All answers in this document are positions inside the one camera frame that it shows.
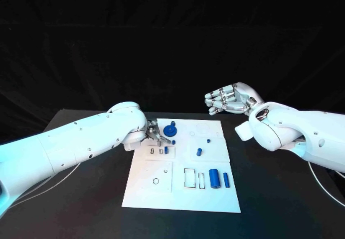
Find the small blue piece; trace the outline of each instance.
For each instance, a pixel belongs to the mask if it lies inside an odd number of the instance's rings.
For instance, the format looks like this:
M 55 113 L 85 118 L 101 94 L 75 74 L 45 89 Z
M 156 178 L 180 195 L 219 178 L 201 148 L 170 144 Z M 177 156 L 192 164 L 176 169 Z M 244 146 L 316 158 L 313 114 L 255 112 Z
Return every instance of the small blue piece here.
M 202 149 L 198 149 L 196 156 L 201 156 Z
M 224 183 L 225 183 L 225 188 L 229 188 L 229 184 L 228 184 L 228 174 L 222 173 L 224 176 Z
M 209 170 L 209 181 L 211 181 L 211 188 L 216 189 L 221 187 L 219 175 L 218 175 L 216 169 Z
M 175 127 L 175 121 L 172 121 L 170 125 L 164 127 L 163 133 L 167 137 L 173 137 L 176 135 L 177 129 Z

